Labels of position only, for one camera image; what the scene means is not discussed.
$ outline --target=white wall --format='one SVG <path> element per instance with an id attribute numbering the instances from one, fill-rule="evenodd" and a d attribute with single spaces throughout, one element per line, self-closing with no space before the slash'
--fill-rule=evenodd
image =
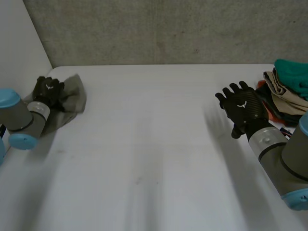
<path id="1" fill-rule="evenodd" d="M 51 64 L 22 0 L 0 0 L 0 87 L 22 97 Z"/>

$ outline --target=light blue joint cap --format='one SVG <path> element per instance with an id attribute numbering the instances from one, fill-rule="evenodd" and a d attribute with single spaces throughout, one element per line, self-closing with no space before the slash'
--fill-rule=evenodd
<path id="1" fill-rule="evenodd" d="M 308 136 L 308 111 L 300 118 L 299 127 L 302 132 Z"/>
<path id="2" fill-rule="evenodd" d="M 35 148 L 38 140 L 27 134 L 15 133 L 9 136 L 9 143 L 14 148 L 20 150 L 30 150 Z"/>
<path id="3" fill-rule="evenodd" d="M 0 108 L 7 108 L 16 105 L 20 96 L 11 88 L 0 89 Z"/>
<path id="4" fill-rule="evenodd" d="M 308 210 L 308 188 L 288 192 L 281 199 L 292 210 Z"/>

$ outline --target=white logo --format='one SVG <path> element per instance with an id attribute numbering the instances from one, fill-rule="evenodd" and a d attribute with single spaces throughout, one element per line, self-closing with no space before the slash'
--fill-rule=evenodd
<path id="1" fill-rule="evenodd" d="M 47 87 L 48 90 L 53 89 L 53 86 L 49 87 L 48 85 L 46 85 L 46 87 Z"/>
<path id="2" fill-rule="evenodd" d="M 247 101 L 245 101 L 245 103 L 243 105 L 237 105 L 238 107 L 243 107 L 243 108 L 246 108 L 246 104 L 247 104 Z"/>

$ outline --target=orange cloth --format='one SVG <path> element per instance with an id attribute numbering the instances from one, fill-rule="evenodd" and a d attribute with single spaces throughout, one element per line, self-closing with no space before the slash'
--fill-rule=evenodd
<path id="1" fill-rule="evenodd" d="M 266 84 L 265 80 L 260 80 L 257 84 L 257 88 L 263 86 L 263 84 Z M 265 102 L 263 102 L 265 109 L 267 110 L 268 114 L 269 114 L 269 120 L 273 121 L 273 122 L 277 122 L 277 123 L 281 123 L 285 125 L 285 121 L 282 119 L 278 119 L 274 113 L 268 108 L 267 104 Z"/>

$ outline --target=gray cloth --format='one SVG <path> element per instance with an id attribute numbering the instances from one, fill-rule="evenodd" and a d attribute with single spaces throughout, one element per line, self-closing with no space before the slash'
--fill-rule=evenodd
<path id="1" fill-rule="evenodd" d="M 25 103 L 33 101 L 32 94 L 24 99 Z M 69 77 L 64 81 L 64 90 L 59 97 L 59 106 L 51 108 L 41 136 L 56 131 L 71 122 L 78 113 L 85 110 L 87 96 L 79 75 Z"/>

